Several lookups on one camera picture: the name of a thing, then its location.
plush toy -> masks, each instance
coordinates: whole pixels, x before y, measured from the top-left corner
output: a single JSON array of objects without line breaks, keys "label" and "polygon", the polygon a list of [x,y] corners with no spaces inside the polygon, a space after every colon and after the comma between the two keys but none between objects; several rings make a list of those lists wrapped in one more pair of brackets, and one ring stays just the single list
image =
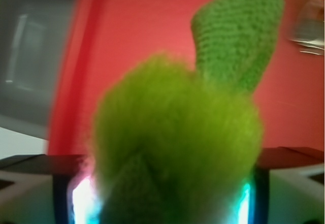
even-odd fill
[{"label": "plush toy", "polygon": [[192,20],[197,70],[155,55],[107,92],[94,121],[100,222],[225,223],[261,150],[251,94],[283,0],[213,0]]}]

glowing light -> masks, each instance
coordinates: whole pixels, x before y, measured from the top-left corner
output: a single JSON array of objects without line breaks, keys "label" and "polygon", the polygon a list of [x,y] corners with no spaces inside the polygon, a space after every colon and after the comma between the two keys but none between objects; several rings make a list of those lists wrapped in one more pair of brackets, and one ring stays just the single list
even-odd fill
[{"label": "glowing light", "polygon": [[238,211],[238,224],[248,224],[250,185],[244,186],[244,193]]},{"label": "glowing light", "polygon": [[93,180],[85,177],[72,192],[75,224],[99,224],[98,215],[102,207],[96,195]]}]

crocheted ear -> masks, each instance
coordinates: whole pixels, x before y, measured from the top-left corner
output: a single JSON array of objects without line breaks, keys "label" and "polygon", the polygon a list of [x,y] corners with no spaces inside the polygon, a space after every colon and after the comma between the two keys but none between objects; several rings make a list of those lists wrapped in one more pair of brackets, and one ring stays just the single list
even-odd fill
[{"label": "crocheted ear", "polygon": [[283,0],[213,0],[191,28],[205,79],[253,92],[273,54]]}]

metal object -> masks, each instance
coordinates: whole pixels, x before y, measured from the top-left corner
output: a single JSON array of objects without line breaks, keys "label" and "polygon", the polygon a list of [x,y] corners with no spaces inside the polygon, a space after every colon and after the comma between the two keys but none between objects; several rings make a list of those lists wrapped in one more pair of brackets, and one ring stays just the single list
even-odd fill
[{"label": "metal object", "polygon": [[291,38],[292,41],[303,46],[300,52],[324,55],[323,13],[324,2],[322,0],[309,0],[302,8]]}]

gray surface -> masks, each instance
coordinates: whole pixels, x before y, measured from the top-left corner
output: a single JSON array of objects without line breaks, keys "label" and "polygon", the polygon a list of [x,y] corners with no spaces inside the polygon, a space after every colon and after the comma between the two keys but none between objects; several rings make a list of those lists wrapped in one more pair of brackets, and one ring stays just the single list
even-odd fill
[{"label": "gray surface", "polygon": [[46,138],[74,0],[0,0],[0,127]]}]

